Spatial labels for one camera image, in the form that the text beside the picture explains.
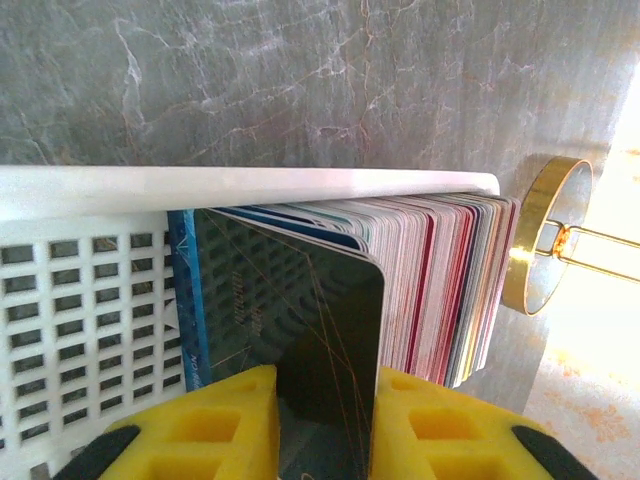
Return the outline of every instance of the black card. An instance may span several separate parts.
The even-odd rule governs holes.
[[[278,368],[280,476],[367,478],[384,278],[345,248],[195,212],[213,381]]]

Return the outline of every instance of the gold metal stand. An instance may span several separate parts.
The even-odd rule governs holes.
[[[640,278],[571,258],[578,234],[640,249],[640,243],[576,226],[584,222],[592,182],[593,172],[586,160],[555,157],[540,172],[522,204],[509,252],[502,292],[506,306],[530,316],[539,313],[562,280],[567,265],[640,283]]]

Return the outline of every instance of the marble surface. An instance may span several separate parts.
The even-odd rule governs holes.
[[[635,0],[8,0],[0,164],[596,171]],[[544,317],[501,308],[463,390],[522,411]]]

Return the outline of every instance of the stack of cards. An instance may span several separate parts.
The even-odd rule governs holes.
[[[378,364],[451,387],[484,366],[518,208],[447,194],[171,212],[187,387],[276,364],[281,476],[366,478]]]

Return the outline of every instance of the yellow foam block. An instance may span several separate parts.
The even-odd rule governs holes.
[[[113,424],[141,428],[102,480],[274,480],[276,369],[256,367]]]
[[[382,368],[371,480],[546,480],[511,427],[540,425],[411,375]]]

